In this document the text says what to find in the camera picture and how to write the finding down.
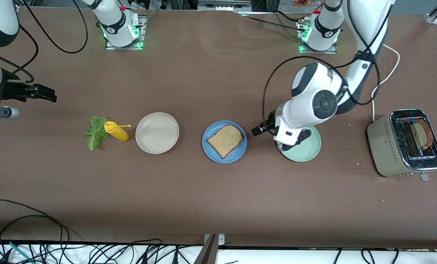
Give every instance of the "brown table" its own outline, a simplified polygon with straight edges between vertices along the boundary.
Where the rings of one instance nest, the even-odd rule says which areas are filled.
[[[83,43],[76,10],[34,10],[62,47],[76,50]],[[261,122],[267,77],[298,54],[291,30],[231,12],[160,11],[148,25],[144,50],[107,51],[94,14],[84,14],[88,45],[68,55],[20,10],[20,22],[40,45],[27,70],[56,90],[58,102],[5,102],[22,114],[0,120],[0,198],[51,214],[79,241],[159,237],[189,244],[220,232],[232,245],[437,248],[437,172],[428,182],[377,174],[365,133],[369,107],[318,125],[323,145],[310,162],[285,159],[268,134],[251,136]],[[291,25],[275,15],[260,17]],[[401,63],[376,99],[377,116],[419,108],[437,137],[437,28],[421,16],[392,16],[389,27],[386,43],[401,53]],[[350,30],[337,47],[337,55],[319,57],[334,65],[350,61]],[[33,49],[21,33],[0,55],[23,64]],[[277,72],[267,113],[290,98],[295,73],[309,62],[294,60]],[[395,62],[392,52],[381,52],[382,77]],[[374,85],[373,72],[363,99]],[[92,116],[135,127],[157,111],[173,115],[180,126],[179,140],[166,154],[143,152],[134,129],[126,143],[110,137],[101,149],[86,148]],[[217,164],[202,151],[204,130],[218,120],[247,131],[247,151],[235,163]],[[0,228],[28,213],[0,204]],[[3,238],[57,240],[58,232],[48,221],[28,219]]]

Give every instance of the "lettuce leaf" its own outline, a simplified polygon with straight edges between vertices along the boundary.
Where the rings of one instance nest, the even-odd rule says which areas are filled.
[[[91,117],[91,125],[84,134],[86,137],[88,137],[88,140],[86,141],[86,147],[91,151],[94,151],[96,147],[101,145],[103,140],[109,137],[109,133],[104,130],[104,123],[108,121],[109,119],[105,117]]]

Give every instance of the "bread crust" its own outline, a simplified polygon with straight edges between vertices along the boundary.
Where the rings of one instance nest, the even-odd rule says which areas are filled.
[[[232,148],[227,154],[225,154],[225,156],[222,156],[222,155],[220,155],[220,152],[218,152],[218,150],[213,146],[213,144],[209,141],[212,137],[215,137],[216,135],[217,135],[217,133],[220,131],[220,130],[222,130],[222,129],[224,129],[225,127],[228,127],[228,126],[231,126],[231,127],[235,127],[235,126],[233,126],[233,125],[226,125],[226,126],[224,126],[224,127],[222,127],[222,128],[220,128],[213,136],[211,136],[211,137],[209,137],[208,139],[207,139],[207,143],[215,150],[215,152],[217,152],[217,154],[222,158],[222,159],[225,159],[231,152],[233,152],[233,150],[235,150],[239,145],[240,145],[240,143],[243,141],[243,134],[241,133],[241,131],[237,128],[237,127],[235,127],[239,132],[240,132],[240,136],[241,136],[241,139],[239,140],[239,142],[236,144],[236,146],[234,147],[234,148]]]

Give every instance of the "toast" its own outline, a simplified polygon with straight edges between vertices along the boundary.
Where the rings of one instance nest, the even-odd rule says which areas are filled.
[[[222,127],[215,135],[207,140],[222,159],[225,159],[242,141],[243,135],[240,130],[233,125]]]
[[[423,150],[428,149],[433,144],[433,134],[427,122],[423,120],[411,123],[411,130],[414,140]]]

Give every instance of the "yellow squeeze bottle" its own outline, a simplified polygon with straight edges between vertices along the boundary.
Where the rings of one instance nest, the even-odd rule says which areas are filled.
[[[104,123],[104,130],[115,137],[120,142],[126,142],[129,139],[129,134],[121,127],[131,127],[131,125],[117,125],[115,122],[109,121]]]

